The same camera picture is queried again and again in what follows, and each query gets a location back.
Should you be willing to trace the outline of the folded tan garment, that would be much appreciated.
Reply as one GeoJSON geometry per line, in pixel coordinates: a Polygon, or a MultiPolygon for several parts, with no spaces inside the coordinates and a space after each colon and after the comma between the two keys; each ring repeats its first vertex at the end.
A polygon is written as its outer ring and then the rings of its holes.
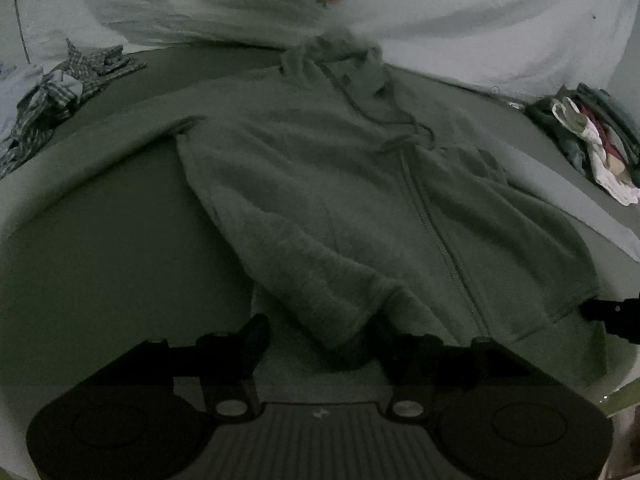
{"type": "Polygon", "coordinates": [[[625,163],[609,152],[606,152],[605,167],[618,180],[623,181],[630,179],[625,163]]]}

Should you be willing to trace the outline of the folded white garment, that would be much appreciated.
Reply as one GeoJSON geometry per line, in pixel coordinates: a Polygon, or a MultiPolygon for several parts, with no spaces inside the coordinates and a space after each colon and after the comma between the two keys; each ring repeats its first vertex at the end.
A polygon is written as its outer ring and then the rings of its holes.
{"type": "Polygon", "coordinates": [[[608,169],[606,164],[608,153],[604,149],[597,127],[590,119],[587,120],[585,135],[589,139],[591,170],[597,184],[623,206],[638,205],[639,189],[621,181],[616,174],[608,169]]]}

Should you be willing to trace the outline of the light blue garment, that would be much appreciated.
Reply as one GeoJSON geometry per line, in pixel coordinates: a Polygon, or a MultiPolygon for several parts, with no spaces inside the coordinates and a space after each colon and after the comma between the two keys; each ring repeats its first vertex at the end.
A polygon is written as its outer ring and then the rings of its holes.
{"type": "Polygon", "coordinates": [[[39,86],[42,77],[43,68],[38,65],[18,67],[1,64],[1,140],[6,140],[16,124],[18,104],[29,92],[39,86]]]}

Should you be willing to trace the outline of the carrot print backdrop sheet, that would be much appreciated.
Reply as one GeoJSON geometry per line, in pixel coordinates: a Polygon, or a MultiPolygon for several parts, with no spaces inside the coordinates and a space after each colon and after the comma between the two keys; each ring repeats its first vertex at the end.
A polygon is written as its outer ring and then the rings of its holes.
{"type": "Polygon", "coordinates": [[[639,0],[1,0],[2,20],[35,63],[68,42],[127,51],[194,41],[288,48],[334,29],[380,47],[386,63],[529,100],[604,86],[639,0]]]}

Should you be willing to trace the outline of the folded dark teal jeans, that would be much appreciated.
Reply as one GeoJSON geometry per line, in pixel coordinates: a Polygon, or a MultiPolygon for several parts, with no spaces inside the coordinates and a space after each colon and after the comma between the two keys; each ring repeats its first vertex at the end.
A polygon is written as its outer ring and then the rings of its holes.
{"type": "Polygon", "coordinates": [[[610,126],[625,142],[625,148],[634,165],[639,163],[639,126],[634,118],[606,90],[593,89],[582,82],[576,90],[578,96],[593,112],[610,126]]]}

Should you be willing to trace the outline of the plaid checked shirt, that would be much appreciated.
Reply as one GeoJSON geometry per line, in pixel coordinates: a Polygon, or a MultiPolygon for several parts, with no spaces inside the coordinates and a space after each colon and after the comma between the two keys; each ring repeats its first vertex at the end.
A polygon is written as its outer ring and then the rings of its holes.
{"type": "Polygon", "coordinates": [[[18,104],[17,121],[6,140],[1,140],[1,175],[7,177],[41,152],[55,129],[113,81],[137,73],[145,64],[124,52],[122,46],[81,51],[66,44],[66,59],[43,68],[37,88],[18,104]]]}

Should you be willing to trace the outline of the folded red garment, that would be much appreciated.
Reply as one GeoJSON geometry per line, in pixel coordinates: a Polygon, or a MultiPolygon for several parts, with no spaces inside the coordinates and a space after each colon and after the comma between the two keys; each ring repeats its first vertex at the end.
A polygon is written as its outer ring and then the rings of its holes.
{"type": "Polygon", "coordinates": [[[593,112],[584,104],[579,104],[579,109],[582,112],[582,114],[586,115],[589,118],[590,122],[592,122],[593,125],[598,130],[600,140],[604,150],[608,154],[616,157],[622,162],[626,162],[625,157],[622,154],[620,154],[620,151],[610,142],[610,139],[608,138],[608,134],[606,133],[605,128],[602,127],[602,125],[599,122],[599,119],[596,116],[594,116],[593,112]]]}

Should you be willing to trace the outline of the grey zip hoodie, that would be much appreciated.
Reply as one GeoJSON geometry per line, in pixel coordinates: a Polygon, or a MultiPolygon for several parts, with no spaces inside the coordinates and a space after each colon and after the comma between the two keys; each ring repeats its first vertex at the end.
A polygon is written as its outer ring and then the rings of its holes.
{"type": "Polygon", "coordinates": [[[1,183],[1,380],[70,384],[138,339],[266,311],[258,378],[376,382],[374,322],[491,336],[574,388],[634,349],[577,305],[639,287],[639,211],[523,114],[343,37],[178,48],[1,183]]]}

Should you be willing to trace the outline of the white rolled garment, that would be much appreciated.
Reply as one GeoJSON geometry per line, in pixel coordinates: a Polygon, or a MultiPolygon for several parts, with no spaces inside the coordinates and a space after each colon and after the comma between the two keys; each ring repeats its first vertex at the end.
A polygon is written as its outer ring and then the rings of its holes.
{"type": "Polygon", "coordinates": [[[602,146],[598,128],[585,114],[582,114],[577,104],[568,96],[551,100],[551,113],[555,119],[575,136],[588,144],[602,146]]]}

